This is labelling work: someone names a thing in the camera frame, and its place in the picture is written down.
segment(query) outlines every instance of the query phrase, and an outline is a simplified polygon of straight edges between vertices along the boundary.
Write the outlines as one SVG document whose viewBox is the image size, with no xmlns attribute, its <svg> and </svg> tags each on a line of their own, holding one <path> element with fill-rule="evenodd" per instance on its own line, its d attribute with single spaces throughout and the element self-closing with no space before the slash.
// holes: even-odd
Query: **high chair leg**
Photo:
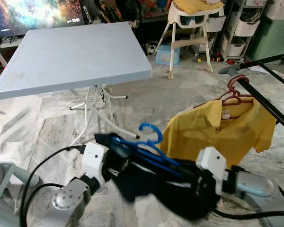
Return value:
<svg viewBox="0 0 284 227">
<path fill-rule="evenodd" d="M 172 24 L 172 38 L 171 38 L 171 49 L 170 49 L 170 63 L 169 63 L 169 76 L 168 79 L 173 79 L 173 75 L 172 75 L 172 68 L 174 66 L 174 49 L 173 49 L 173 44 L 175 42 L 175 38 L 176 38 L 176 23 L 174 22 Z"/>
<path fill-rule="evenodd" d="M 204 37 L 207 40 L 207 32 L 206 32 L 205 26 L 203 26 L 203 34 L 204 34 Z M 208 41 L 205 44 L 205 50 L 206 50 L 206 58 L 207 58 L 207 71 L 212 72 L 213 69 L 212 69 L 212 65 L 210 64 L 210 55 L 209 55 Z"/>
<path fill-rule="evenodd" d="M 157 45 L 156 52 L 157 52 L 159 46 L 161 45 L 163 39 L 165 38 L 165 34 L 167 33 L 167 30 L 169 29 L 169 26 L 170 26 L 170 24 L 167 23 L 167 25 L 166 25 L 166 27 L 165 27 L 165 29 L 164 29 L 164 32 L 163 32 L 163 34 L 162 34 L 162 36 L 161 36 L 161 38 L 160 38 L 160 41 L 159 41 L 159 43 L 158 43 L 158 45 Z"/>
</svg>

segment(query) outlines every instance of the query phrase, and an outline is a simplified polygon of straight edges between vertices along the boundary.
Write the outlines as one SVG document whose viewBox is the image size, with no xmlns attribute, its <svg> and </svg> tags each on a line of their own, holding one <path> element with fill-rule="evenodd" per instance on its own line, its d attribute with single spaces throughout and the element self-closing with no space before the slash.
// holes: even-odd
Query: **table top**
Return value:
<svg viewBox="0 0 284 227">
<path fill-rule="evenodd" d="M 30 30 L 0 76 L 0 99 L 151 76 L 127 22 Z"/>
</svg>

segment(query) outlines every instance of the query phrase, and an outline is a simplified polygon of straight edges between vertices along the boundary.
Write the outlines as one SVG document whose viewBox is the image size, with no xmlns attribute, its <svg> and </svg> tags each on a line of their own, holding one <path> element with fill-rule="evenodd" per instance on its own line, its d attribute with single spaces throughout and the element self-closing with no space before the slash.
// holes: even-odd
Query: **blue box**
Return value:
<svg viewBox="0 0 284 227">
<path fill-rule="evenodd" d="M 170 50 L 171 46 L 161 45 L 157 50 L 156 63 L 169 65 L 170 64 Z M 180 60 L 180 48 L 174 50 L 174 65 L 178 65 Z"/>
</svg>

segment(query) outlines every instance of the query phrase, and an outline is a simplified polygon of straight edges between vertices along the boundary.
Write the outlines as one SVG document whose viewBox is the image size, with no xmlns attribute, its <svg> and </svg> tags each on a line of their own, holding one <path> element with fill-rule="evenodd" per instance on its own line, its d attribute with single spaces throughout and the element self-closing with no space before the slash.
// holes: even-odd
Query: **yellow polo shirt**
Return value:
<svg viewBox="0 0 284 227">
<path fill-rule="evenodd" d="M 257 152 L 268 149 L 275 118 L 254 98 L 245 99 L 253 103 L 222 106 L 221 100 L 213 100 L 177 114 L 163 132 L 160 149 L 168 157 L 195 161 L 201 149 L 214 146 L 228 168 L 237 165 L 251 147 Z M 238 118 L 221 120 L 222 111 Z"/>
</svg>

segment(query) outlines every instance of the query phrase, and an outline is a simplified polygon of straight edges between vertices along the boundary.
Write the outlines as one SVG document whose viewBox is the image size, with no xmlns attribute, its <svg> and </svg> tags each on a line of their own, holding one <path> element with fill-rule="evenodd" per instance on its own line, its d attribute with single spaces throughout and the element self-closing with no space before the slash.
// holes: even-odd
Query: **clothing label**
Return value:
<svg viewBox="0 0 284 227">
<path fill-rule="evenodd" d="M 222 110 L 222 119 L 230 119 L 231 117 L 231 113 L 229 112 L 229 110 Z"/>
<path fill-rule="evenodd" d="M 161 61 L 170 61 L 169 54 L 161 54 Z"/>
</svg>

